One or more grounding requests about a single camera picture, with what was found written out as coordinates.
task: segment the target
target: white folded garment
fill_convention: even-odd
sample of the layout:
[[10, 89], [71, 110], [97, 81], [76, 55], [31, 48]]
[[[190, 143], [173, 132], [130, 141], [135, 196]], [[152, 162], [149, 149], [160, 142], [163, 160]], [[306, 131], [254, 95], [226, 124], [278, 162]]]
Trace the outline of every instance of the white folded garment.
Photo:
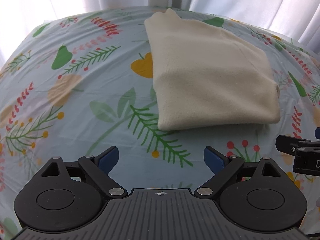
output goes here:
[[261, 49], [171, 9], [144, 23], [159, 129], [279, 122], [279, 87]]

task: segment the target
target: red dot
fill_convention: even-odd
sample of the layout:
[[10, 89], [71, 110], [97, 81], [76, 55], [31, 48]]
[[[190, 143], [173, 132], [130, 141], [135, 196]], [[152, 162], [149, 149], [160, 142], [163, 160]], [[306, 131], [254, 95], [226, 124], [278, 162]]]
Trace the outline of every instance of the red dot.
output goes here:
[[260, 147], [259, 147], [259, 145], [255, 145], [255, 146], [253, 147], [253, 150], [254, 150], [255, 152], [260, 151]]
[[228, 142], [227, 147], [228, 147], [228, 149], [232, 150], [235, 147], [235, 145], [233, 142]]
[[247, 147], [248, 146], [248, 141], [247, 140], [243, 140], [242, 141], [242, 146], [243, 147]]

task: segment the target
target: yellow dot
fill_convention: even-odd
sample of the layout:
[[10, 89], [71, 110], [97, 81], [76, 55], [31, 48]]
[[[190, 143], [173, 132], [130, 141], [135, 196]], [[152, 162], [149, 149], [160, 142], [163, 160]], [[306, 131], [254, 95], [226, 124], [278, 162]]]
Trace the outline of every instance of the yellow dot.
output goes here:
[[48, 131], [44, 131], [43, 134], [42, 134], [42, 137], [43, 137], [43, 138], [47, 138], [47, 137], [48, 137], [48, 134], [49, 134]]
[[42, 159], [41, 158], [37, 158], [36, 162], [37, 162], [37, 165], [41, 165], [42, 164]]
[[151, 155], [152, 155], [152, 157], [154, 157], [154, 158], [158, 158], [159, 155], [160, 155], [160, 153], [159, 153], [158, 151], [153, 151], [153, 152], [151, 153]]
[[64, 113], [63, 112], [58, 113], [57, 118], [60, 120], [64, 118]]

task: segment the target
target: triangular cutout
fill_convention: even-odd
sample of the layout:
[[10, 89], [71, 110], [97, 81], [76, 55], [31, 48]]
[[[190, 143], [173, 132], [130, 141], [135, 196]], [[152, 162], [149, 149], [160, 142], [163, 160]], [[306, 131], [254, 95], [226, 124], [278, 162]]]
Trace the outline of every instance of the triangular cutout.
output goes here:
[[270, 164], [266, 163], [262, 170], [263, 176], [269, 176], [269, 177], [280, 177], [281, 175], [279, 172]]
[[42, 177], [58, 176], [60, 175], [58, 164], [51, 163], [49, 167], [42, 173]]

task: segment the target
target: curtain fold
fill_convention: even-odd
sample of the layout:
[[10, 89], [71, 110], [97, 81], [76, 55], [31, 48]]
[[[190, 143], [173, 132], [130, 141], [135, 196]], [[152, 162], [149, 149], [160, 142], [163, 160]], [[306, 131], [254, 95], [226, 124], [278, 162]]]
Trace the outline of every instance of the curtain fold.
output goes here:
[[320, 53], [320, 0], [0, 0], [0, 67], [45, 20], [146, 5], [224, 15], [284, 34]]

